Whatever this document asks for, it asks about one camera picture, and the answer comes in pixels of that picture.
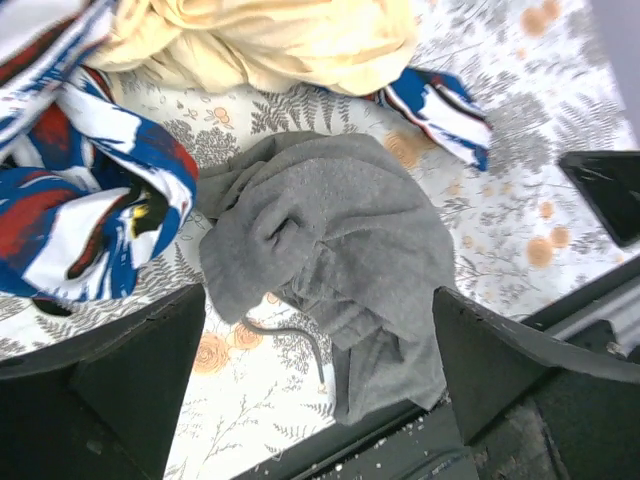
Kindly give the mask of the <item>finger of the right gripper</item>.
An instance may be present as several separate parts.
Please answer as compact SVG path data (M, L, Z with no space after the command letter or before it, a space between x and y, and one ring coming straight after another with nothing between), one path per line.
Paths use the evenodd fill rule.
M558 161L614 243L639 241L639 151L571 151Z

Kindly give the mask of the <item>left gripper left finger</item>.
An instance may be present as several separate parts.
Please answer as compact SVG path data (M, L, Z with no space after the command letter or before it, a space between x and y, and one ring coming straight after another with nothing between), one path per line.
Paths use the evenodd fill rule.
M4 479L160 479L205 321L201 285L1 363Z

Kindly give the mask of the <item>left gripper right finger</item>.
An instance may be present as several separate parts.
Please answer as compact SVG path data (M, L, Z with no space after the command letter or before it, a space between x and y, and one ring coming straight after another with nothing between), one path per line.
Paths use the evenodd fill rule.
M639 367L557 340L446 287L435 330L481 479L636 479Z

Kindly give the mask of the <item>blue white red cloth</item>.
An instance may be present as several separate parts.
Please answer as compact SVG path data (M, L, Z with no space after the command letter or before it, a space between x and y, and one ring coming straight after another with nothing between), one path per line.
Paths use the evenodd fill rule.
M1 291L33 300L119 299L174 240L197 167L161 125L120 106L89 58L120 1L1 5ZM409 64L364 96L485 169L491 130L460 81Z

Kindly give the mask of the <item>grey cloth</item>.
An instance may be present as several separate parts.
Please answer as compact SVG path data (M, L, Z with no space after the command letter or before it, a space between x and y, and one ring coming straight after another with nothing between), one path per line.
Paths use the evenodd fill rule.
M219 317L234 324L267 294L310 316L332 343L335 419L352 424L446 381L432 314L454 283L454 245L436 208L365 134L269 136L203 169L199 245Z

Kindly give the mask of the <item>cream beige cloth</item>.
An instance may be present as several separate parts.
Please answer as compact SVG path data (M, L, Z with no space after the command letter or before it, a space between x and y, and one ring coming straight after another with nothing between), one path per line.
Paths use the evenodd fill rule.
M417 43L408 1L120 1L88 63L209 93L306 83L364 96L395 81Z

